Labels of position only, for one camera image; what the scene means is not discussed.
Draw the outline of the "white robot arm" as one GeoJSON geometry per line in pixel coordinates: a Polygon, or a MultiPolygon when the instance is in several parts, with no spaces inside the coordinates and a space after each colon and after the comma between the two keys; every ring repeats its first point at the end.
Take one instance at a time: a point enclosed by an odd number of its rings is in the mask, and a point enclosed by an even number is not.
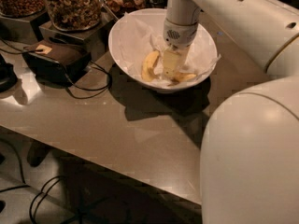
{"type": "Polygon", "coordinates": [[[299,224],[299,12],[278,0],[168,0],[169,26],[195,7],[271,78],[226,99],[207,123],[203,224],[299,224]]]}

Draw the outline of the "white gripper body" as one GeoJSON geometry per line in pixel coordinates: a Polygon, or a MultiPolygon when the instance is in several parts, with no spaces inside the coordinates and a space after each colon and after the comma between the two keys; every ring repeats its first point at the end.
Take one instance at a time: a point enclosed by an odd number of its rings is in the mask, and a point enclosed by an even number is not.
{"type": "Polygon", "coordinates": [[[164,41],[168,46],[178,49],[188,47],[196,37],[198,24],[177,25],[168,19],[164,20],[164,41]]]}

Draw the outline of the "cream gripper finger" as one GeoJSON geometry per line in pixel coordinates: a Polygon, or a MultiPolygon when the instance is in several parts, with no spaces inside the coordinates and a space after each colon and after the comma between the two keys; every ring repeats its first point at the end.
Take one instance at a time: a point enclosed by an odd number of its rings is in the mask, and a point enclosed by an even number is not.
{"type": "Polygon", "coordinates": [[[189,48],[167,48],[163,54],[163,75],[167,78],[174,78],[181,66],[185,64],[188,53],[189,48]]]}

